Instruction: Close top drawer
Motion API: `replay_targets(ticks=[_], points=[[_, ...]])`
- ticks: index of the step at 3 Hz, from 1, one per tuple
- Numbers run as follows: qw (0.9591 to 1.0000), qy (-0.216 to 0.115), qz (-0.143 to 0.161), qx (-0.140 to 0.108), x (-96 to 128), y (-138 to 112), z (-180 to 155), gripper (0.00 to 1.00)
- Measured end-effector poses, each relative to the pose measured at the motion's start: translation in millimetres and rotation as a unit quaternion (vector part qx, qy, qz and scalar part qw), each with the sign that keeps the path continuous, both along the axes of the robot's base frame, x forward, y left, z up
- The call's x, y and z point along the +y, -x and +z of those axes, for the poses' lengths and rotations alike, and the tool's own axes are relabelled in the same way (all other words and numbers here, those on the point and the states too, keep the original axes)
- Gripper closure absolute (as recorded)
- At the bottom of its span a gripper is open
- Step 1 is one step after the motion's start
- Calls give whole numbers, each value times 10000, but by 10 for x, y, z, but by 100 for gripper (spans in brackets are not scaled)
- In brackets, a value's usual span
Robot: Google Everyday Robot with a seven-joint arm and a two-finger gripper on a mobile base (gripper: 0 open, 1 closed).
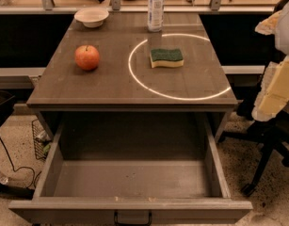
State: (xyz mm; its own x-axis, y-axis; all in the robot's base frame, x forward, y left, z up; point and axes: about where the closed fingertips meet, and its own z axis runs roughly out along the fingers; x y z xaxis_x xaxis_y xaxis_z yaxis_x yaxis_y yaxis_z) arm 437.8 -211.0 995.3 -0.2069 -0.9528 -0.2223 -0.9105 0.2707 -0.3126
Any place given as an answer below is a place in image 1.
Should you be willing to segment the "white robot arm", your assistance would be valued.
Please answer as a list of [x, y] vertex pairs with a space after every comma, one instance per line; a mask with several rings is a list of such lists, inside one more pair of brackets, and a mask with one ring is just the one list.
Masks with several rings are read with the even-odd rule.
[[273, 35], [275, 48], [285, 54], [279, 63], [270, 62], [265, 69], [261, 91], [251, 112], [256, 121], [269, 121], [289, 102], [289, 0], [281, 10], [259, 22], [255, 31]]

